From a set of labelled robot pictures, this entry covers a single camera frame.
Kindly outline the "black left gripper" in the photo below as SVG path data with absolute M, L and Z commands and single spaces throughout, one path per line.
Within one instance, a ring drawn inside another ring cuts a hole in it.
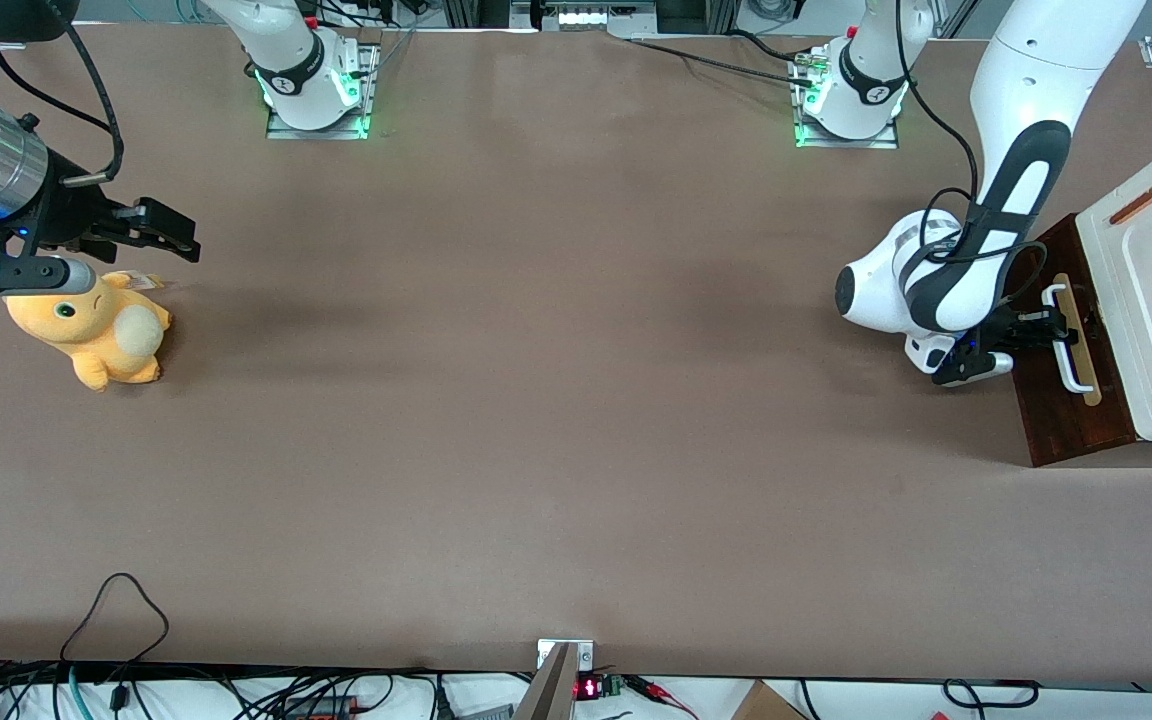
M 1047 348 L 1053 343 L 1079 344 L 1079 331 L 1069 329 L 1058 306 L 1043 306 L 1032 313 L 1018 313 L 1011 306 L 996 306 L 983 323 L 964 331 L 954 346 L 954 359 L 973 355 L 1011 354 Z

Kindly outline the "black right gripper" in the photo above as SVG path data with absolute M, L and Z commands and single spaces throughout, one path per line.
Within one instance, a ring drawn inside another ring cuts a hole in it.
M 65 179 L 81 176 L 77 164 L 59 152 L 47 156 L 41 190 L 24 209 L 0 220 L 0 236 L 26 242 L 26 255 L 40 249 L 65 249 L 113 264 L 119 249 L 156 249 L 187 263 L 200 260 L 191 218 L 164 202 L 142 197 L 132 206 L 109 200 L 100 187 L 65 187 Z

